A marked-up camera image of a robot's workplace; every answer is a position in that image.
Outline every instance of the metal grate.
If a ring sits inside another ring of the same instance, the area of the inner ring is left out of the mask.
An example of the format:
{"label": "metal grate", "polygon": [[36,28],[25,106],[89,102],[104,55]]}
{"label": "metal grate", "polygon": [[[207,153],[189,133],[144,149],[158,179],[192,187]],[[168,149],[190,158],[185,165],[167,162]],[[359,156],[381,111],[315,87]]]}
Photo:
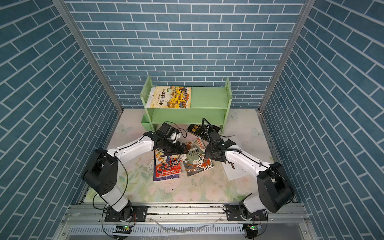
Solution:
{"label": "metal grate", "polygon": [[[185,234],[235,234],[235,233],[244,233],[243,225],[237,223],[230,224],[215,224],[215,226],[206,226],[199,231],[193,231],[204,224],[163,224],[165,228],[172,228],[182,232],[166,231],[160,228],[157,225],[153,224],[143,224],[137,225],[132,228],[131,234],[129,236],[170,236],[170,235],[185,235]],[[116,229],[116,225],[105,226],[104,230],[112,234]],[[69,232],[70,235],[104,235],[105,233],[101,229],[101,226],[95,225],[79,225],[72,226]]]}

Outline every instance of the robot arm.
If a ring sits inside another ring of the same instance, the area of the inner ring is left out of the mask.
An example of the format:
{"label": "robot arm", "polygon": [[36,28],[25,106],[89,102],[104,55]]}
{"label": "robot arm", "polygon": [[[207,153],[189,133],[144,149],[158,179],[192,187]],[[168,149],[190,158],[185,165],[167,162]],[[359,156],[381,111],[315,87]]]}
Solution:
{"label": "robot arm", "polygon": [[[163,123],[155,133],[146,132],[140,139],[123,146],[107,151],[97,149],[90,156],[83,180],[113,208],[121,221],[127,221],[132,217],[132,204],[116,185],[118,162],[123,165],[140,154],[155,149],[161,149],[164,156],[187,154],[185,143],[176,141],[179,137],[180,132],[177,129]],[[251,194],[240,202],[239,210],[244,219],[252,218],[261,209],[275,213],[293,198],[294,191],[281,164],[261,161],[240,149],[233,141],[224,141],[215,131],[208,135],[208,140],[206,158],[233,162],[257,180],[258,193]]]}
{"label": "robot arm", "polygon": [[160,149],[164,156],[187,154],[185,143],[177,142],[180,131],[164,123],[156,132],[144,135],[128,144],[107,151],[99,148],[90,156],[82,179],[92,187],[100,197],[117,213],[121,221],[132,216],[131,202],[123,196],[117,182],[118,163],[129,160],[155,149]]}
{"label": "robot arm", "polygon": [[[204,129],[206,129],[204,122],[208,123],[208,127],[212,127],[206,119],[202,119]],[[258,193],[250,194],[239,203],[240,214],[244,219],[252,218],[256,211],[262,209],[276,213],[294,198],[295,192],[280,163],[270,164],[255,158],[230,139],[227,141],[221,139],[215,131],[207,134],[207,137],[209,144],[205,149],[206,158],[235,163],[257,180]]]}

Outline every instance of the shelf board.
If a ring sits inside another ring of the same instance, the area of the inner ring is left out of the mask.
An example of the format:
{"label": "shelf board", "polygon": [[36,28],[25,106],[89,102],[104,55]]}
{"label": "shelf board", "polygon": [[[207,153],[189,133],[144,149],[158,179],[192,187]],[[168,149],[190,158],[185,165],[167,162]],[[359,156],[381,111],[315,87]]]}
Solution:
{"label": "shelf board", "polygon": [[202,118],[207,119],[210,122],[210,124],[223,125],[225,115],[224,115],[223,109],[156,108],[153,110],[153,114],[151,117],[152,123],[159,123],[159,124],[165,121],[171,121],[176,124],[201,124]]}
{"label": "shelf board", "polygon": [[227,109],[227,90],[225,88],[192,87],[191,108]]}

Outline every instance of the green bookshelf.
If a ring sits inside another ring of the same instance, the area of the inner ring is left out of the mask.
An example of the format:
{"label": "green bookshelf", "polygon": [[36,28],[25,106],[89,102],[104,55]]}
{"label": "green bookshelf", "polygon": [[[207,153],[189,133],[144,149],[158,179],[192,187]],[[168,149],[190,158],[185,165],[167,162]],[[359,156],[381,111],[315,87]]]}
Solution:
{"label": "green bookshelf", "polygon": [[153,82],[148,76],[140,93],[146,112],[141,124],[146,131],[155,131],[156,125],[165,121],[176,124],[201,124],[201,119],[205,118],[211,124],[220,126],[223,133],[232,102],[228,78],[225,81],[225,87],[192,87],[191,108],[146,108],[152,87],[154,87]]}

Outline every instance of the book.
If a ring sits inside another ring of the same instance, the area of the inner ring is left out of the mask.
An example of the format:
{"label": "book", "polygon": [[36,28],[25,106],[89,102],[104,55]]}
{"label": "book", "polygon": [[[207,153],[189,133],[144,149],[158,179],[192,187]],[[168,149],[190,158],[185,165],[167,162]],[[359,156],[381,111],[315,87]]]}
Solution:
{"label": "book", "polygon": [[155,150],[154,154],[154,181],[179,177],[179,173],[181,173],[180,163],[183,161],[183,159],[186,159],[185,154],[162,157],[162,152],[158,150]]}
{"label": "book", "polygon": [[190,108],[191,87],[156,87],[151,108]]}
{"label": "book", "polygon": [[165,177],[156,177],[156,159],[153,160],[153,181],[154,182],[168,180],[168,179],[175,179],[175,178],[179,178],[179,174],[174,174],[174,175],[165,176]]}
{"label": "book", "polygon": [[[215,125],[212,125],[212,127],[214,128],[214,130],[216,132],[220,131],[219,127],[217,127]],[[205,128],[206,128],[206,130],[204,130],[203,125],[201,125],[201,124],[191,124],[187,128],[187,131],[192,133],[193,135],[196,135],[196,136],[202,138],[205,141],[208,141],[207,134],[205,133],[205,131],[208,131],[208,134],[210,134],[211,132],[213,132],[213,130],[212,130],[212,128],[209,127],[209,125],[206,125]]]}
{"label": "book", "polygon": [[[234,141],[236,145],[240,147],[239,140],[236,136],[231,137],[231,140]],[[247,173],[244,169],[242,169],[239,165],[235,163],[224,161],[221,162],[221,164],[223,165],[228,181],[249,175],[249,173]]]}
{"label": "book", "polygon": [[156,87],[152,87],[151,91],[149,92],[147,103],[145,104],[145,108],[151,108],[153,95],[155,94]]}
{"label": "book", "polygon": [[185,145],[189,153],[183,164],[188,177],[213,167],[211,159],[204,157],[205,146],[200,137],[186,142]]}

